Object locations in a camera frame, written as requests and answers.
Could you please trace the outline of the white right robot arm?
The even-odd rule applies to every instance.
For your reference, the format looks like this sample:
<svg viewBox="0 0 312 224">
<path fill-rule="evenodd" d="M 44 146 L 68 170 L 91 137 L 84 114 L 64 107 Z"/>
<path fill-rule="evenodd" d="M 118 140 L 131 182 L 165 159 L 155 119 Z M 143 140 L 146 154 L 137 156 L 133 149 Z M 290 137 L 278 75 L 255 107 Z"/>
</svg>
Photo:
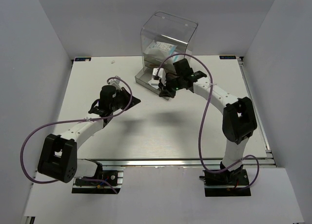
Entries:
<svg viewBox="0 0 312 224">
<path fill-rule="evenodd" d="M 222 132 L 227 142 L 219 173 L 225 184 L 232 184 L 238 178 L 237 171 L 242 169 L 246 144 L 257 129 L 252 100 L 229 94 L 213 83 L 210 72 L 193 71 L 187 59 L 175 62 L 174 68 L 173 75 L 163 68 L 153 69 L 159 96 L 174 98 L 178 90 L 186 89 L 203 97 L 207 106 L 213 105 L 222 114 Z"/>
</svg>

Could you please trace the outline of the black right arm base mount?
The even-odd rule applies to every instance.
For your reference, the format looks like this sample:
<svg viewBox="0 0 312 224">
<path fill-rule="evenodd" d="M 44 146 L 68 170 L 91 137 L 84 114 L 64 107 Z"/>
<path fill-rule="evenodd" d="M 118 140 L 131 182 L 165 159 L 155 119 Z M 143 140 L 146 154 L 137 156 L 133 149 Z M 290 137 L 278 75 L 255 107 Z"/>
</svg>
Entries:
<svg viewBox="0 0 312 224">
<path fill-rule="evenodd" d="M 223 173 L 208 173 L 203 171 L 199 179 L 204 182 L 206 197 L 250 197 L 251 190 L 246 169 L 242 169 L 236 174 L 229 175 Z"/>
</svg>

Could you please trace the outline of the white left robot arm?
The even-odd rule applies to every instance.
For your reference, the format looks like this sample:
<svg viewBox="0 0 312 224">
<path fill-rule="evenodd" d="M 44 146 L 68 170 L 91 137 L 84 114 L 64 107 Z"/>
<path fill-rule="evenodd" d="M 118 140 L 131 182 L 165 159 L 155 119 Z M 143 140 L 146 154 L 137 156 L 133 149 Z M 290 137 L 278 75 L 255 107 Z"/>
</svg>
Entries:
<svg viewBox="0 0 312 224">
<path fill-rule="evenodd" d="M 49 134 L 45 138 L 38 172 L 64 183 L 86 177 L 91 184 L 99 184 L 103 179 L 102 166 L 90 159 L 78 159 L 78 149 L 102 130 L 116 111 L 128 110 L 140 102 L 123 87 L 103 86 L 85 121 L 79 121 L 61 134 Z"/>
</svg>

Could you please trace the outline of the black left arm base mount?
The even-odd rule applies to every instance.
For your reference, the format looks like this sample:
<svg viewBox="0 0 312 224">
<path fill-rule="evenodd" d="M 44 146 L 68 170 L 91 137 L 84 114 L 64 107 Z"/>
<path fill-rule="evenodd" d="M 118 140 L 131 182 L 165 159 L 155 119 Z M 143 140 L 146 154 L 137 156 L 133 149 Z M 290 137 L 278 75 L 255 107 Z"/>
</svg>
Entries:
<svg viewBox="0 0 312 224">
<path fill-rule="evenodd" d="M 104 167 L 97 177 L 75 178 L 72 194 L 116 195 L 123 183 L 124 167 Z"/>
</svg>

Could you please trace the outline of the clear acrylic makeup organizer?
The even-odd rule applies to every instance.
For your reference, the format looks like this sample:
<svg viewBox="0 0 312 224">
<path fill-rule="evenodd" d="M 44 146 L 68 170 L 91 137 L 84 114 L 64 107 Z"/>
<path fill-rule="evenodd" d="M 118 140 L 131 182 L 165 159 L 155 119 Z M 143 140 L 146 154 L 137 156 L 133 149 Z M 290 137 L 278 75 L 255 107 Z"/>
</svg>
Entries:
<svg viewBox="0 0 312 224">
<path fill-rule="evenodd" d="M 143 68 L 135 75 L 136 83 L 159 94 L 153 81 L 153 69 L 160 65 L 166 73 L 175 73 L 173 63 L 192 54 L 198 23 L 163 11 L 156 11 L 140 32 Z"/>
</svg>

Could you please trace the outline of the white pad yellow stick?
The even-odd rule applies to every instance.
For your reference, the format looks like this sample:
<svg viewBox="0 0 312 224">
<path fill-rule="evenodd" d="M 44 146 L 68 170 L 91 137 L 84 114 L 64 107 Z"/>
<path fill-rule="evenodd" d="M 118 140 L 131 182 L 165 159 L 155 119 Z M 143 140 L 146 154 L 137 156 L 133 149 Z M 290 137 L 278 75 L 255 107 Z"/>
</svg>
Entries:
<svg viewBox="0 0 312 224">
<path fill-rule="evenodd" d="M 161 82 L 160 77 L 154 77 L 150 81 L 148 81 L 148 84 L 155 87 L 155 86 L 158 86 L 160 82 Z"/>
</svg>

